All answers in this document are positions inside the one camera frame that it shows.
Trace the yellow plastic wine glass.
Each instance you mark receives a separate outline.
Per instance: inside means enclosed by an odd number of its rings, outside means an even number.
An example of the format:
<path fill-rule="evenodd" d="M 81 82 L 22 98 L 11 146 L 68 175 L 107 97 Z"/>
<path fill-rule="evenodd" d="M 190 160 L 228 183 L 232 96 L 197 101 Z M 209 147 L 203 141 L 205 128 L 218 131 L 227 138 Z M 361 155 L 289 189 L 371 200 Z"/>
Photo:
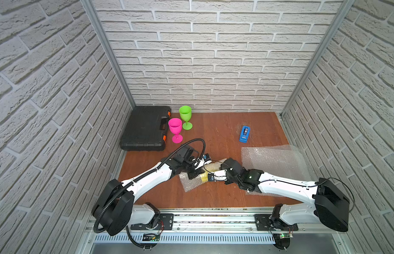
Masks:
<path fill-rule="evenodd" d="M 208 182 L 208 174 L 211 174 L 211 173 L 214 173 L 214 172 L 220 170 L 221 164 L 222 164 L 222 162 L 215 162 L 215 163 L 210 163 L 210 164 L 204 165 L 203 174 L 200 175 L 202 184 L 205 184 Z"/>

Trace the blue tape dispenser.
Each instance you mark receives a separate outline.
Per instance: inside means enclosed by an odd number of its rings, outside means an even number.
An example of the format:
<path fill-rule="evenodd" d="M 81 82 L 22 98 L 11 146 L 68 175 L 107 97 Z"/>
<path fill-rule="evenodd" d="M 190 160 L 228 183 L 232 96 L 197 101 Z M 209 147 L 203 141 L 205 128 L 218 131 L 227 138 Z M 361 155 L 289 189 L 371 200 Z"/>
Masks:
<path fill-rule="evenodd" d="M 248 127 L 248 126 L 243 126 L 242 127 L 241 133 L 240 133 L 240 136 L 239 136 L 239 141 L 241 143 L 245 143 L 246 144 L 248 142 L 250 131 L 251 131 L 250 127 Z"/>

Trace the bubble wrap sheet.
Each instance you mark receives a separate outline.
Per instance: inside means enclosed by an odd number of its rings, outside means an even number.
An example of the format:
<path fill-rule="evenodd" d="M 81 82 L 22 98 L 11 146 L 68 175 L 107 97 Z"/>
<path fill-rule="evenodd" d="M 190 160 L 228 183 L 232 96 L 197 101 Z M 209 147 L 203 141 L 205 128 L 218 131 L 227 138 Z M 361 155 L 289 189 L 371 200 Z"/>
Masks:
<path fill-rule="evenodd" d="M 246 169 L 258 169 L 298 181 L 314 181 L 308 160 L 301 150 L 293 145 L 242 147 L 241 159 L 242 166 Z"/>
<path fill-rule="evenodd" d="M 226 161 L 226 158 L 221 159 L 219 161 L 214 161 L 212 163 L 215 163 L 215 162 L 222 162 L 222 163 L 224 163 L 225 161 Z M 180 181 L 182 183 L 182 186 L 183 186 L 183 189 L 184 189 L 185 192 L 189 192 L 192 189 L 195 189 L 198 186 L 202 185 L 200 176 L 198 176 L 195 179 L 189 180 L 186 173 L 180 173 L 179 174 L 179 179 L 180 179 Z"/>

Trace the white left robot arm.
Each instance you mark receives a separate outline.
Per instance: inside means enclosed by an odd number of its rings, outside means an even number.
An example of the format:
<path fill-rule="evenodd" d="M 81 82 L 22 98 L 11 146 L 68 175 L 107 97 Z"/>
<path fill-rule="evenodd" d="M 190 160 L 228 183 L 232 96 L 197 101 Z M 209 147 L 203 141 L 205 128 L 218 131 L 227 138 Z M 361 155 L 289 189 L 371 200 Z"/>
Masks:
<path fill-rule="evenodd" d="M 183 163 L 175 159 L 162 161 L 153 168 L 137 177 L 107 183 L 98 200 L 92 208 L 95 218 L 94 233 L 107 232 L 111 236 L 120 233 L 126 226 L 144 224 L 148 228 L 158 225 L 160 211 L 153 205 L 145 203 L 136 205 L 135 202 L 145 193 L 157 185 L 172 179 L 181 172 L 200 173 L 200 170 L 212 160 L 208 154 L 202 159 L 184 160 Z"/>

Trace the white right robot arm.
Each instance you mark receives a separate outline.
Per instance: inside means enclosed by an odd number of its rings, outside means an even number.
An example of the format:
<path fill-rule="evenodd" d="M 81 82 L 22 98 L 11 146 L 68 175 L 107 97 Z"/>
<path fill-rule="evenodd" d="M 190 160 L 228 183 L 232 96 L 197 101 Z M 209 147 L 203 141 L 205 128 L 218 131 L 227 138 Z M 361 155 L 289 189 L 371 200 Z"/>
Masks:
<path fill-rule="evenodd" d="M 294 231 L 302 223 L 321 223 L 334 231 L 348 231 L 350 199 L 328 178 L 314 182 L 278 177 L 258 169 L 245 169 L 229 158 L 221 163 L 212 179 L 235 183 L 247 192 L 275 194 L 299 201 L 296 205 L 274 207 L 268 219 L 273 229 Z"/>

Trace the pink plastic wine glass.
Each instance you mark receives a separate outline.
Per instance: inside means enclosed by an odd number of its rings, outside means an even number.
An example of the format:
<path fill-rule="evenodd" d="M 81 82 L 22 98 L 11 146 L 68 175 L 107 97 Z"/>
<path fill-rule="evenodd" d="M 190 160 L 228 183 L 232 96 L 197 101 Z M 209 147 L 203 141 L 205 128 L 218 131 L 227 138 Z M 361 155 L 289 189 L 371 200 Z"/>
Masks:
<path fill-rule="evenodd" d="M 183 141 L 183 137 L 180 135 L 182 131 L 182 120 L 179 118 L 172 118 L 168 122 L 169 130 L 174 134 L 172 141 L 175 144 L 179 144 Z"/>

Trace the green plastic wine glass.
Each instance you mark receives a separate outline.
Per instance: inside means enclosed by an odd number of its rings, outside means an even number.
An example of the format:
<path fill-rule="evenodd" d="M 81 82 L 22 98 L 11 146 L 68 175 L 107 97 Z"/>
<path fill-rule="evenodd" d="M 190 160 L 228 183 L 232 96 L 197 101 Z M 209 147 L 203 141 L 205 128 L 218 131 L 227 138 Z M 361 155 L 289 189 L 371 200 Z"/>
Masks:
<path fill-rule="evenodd" d="M 192 117 L 192 109 L 190 106 L 182 106 L 179 108 L 179 114 L 181 119 L 184 121 L 183 129 L 184 130 L 191 130 L 193 125 L 190 123 L 190 119 Z"/>

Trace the black plastic tool case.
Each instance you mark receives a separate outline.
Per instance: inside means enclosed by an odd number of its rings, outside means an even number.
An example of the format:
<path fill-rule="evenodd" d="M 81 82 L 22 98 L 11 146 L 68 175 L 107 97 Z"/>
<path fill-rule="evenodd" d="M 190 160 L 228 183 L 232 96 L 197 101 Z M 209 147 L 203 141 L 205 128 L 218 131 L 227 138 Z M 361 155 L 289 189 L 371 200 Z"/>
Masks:
<path fill-rule="evenodd" d="M 169 106 L 137 106 L 120 140 L 124 151 L 163 151 L 166 146 Z"/>

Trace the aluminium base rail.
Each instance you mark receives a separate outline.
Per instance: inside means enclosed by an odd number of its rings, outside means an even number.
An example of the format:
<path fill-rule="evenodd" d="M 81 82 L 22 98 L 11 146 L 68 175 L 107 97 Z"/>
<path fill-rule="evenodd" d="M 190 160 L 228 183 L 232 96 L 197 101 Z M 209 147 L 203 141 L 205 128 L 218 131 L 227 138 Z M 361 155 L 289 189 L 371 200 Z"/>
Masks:
<path fill-rule="evenodd" d="M 76 253 L 88 254 L 96 243 L 130 243 L 129 237 L 147 249 L 154 244 L 276 244 L 301 235 L 327 235 L 340 254 L 350 254 L 342 232 L 321 223 L 297 224 L 290 230 L 270 225 L 272 207 L 162 209 L 156 228 L 134 224 L 111 236 L 93 232 L 89 220 Z"/>

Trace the left aluminium corner post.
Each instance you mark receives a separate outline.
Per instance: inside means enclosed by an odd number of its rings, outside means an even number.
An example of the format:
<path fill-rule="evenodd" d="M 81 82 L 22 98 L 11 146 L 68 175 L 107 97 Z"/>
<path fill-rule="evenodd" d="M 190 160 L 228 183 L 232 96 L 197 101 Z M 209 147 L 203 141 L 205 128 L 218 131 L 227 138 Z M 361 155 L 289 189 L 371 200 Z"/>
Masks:
<path fill-rule="evenodd" d="M 102 22 L 97 14 L 97 11 L 90 0 L 82 0 L 83 7 L 89 17 L 89 20 L 91 21 L 91 24 L 99 38 L 99 41 L 105 51 L 105 54 L 112 66 L 112 70 L 114 71 L 115 75 L 117 76 L 117 80 L 120 83 L 124 94 L 127 97 L 127 100 L 129 102 L 129 105 L 132 109 L 136 107 L 135 100 L 133 99 L 130 89 L 128 88 L 128 84 L 125 80 L 123 71 L 120 68 L 119 62 L 117 60 L 116 55 L 114 54 L 114 51 L 112 49 L 112 46 L 110 44 L 110 41 L 108 40 L 107 34 L 103 28 Z"/>

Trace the aluminium corner post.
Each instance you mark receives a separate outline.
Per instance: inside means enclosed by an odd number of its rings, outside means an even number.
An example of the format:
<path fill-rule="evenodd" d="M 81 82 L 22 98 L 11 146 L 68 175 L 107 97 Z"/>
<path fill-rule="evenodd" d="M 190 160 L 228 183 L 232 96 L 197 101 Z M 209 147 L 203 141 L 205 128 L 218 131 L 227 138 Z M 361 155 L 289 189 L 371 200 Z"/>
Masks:
<path fill-rule="evenodd" d="M 283 119 L 287 115 L 288 110 L 290 109 L 294 100 L 302 90 L 302 87 L 304 86 L 306 80 L 309 78 L 314 67 L 317 65 L 322 55 L 324 54 L 325 50 L 329 46 L 330 41 L 332 40 L 332 38 L 335 36 L 336 32 L 340 28 L 341 24 L 343 23 L 345 17 L 347 16 L 354 2 L 355 2 L 354 0 L 345 0 L 342 2 L 330 26 L 328 27 L 324 37 L 322 38 L 313 56 L 311 57 L 306 69 L 304 70 L 303 74 L 298 80 L 298 83 L 296 84 L 291 96 L 289 97 L 287 103 L 285 104 L 283 110 L 281 111 L 280 113 L 281 119 Z"/>
<path fill-rule="evenodd" d="M 105 51 L 105 54 L 112 66 L 112 70 L 114 71 L 115 75 L 117 76 L 117 80 L 120 83 L 124 94 L 127 97 L 127 100 L 129 102 L 129 105 L 132 109 L 136 107 L 135 100 L 133 99 L 130 89 L 128 88 L 128 84 L 125 80 L 123 71 L 120 68 L 119 62 L 117 60 L 116 55 L 114 54 L 114 51 L 112 49 L 112 46 L 110 44 L 110 41 L 108 40 L 107 34 L 103 28 L 102 22 L 97 14 L 97 11 L 90 0 L 82 0 L 83 7 L 89 17 L 89 20 L 91 21 L 91 24 L 99 38 L 99 41 Z"/>

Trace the right aluminium corner post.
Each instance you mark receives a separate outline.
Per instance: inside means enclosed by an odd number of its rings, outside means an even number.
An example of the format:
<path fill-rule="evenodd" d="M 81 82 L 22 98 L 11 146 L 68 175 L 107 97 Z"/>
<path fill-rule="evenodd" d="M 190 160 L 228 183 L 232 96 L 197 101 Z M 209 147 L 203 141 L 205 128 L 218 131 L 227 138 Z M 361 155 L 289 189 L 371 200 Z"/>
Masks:
<path fill-rule="evenodd" d="M 332 40 L 332 38 L 335 36 L 336 32 L 340 28 L 341 24 L 343 23 L 345 17 L 347 16 L 354 2 L 355 2 L 354 0 L 345 0 L 342 2 L 330 26 L 328 27 L 324 37 L 322 38 L 313 56 L 311 57 L 306 69 L 304 70 L 303 74 L 298 80 L 298 83 L 296 84 L 291 96 L 289 97 L 287 103 L 285 104 L 283 110 L 281 111 L 280 113 L 281 119 L 283 119 L 287 115 L 288 110 L 290 109 L 294 100 L 302 90 L 302 87 L 304 86 L 306 80 L 309 78 L 314 67 L 317 65 L 322 55 L 324 54 L 325 50 L 329 46 L 330 41 Z"/>

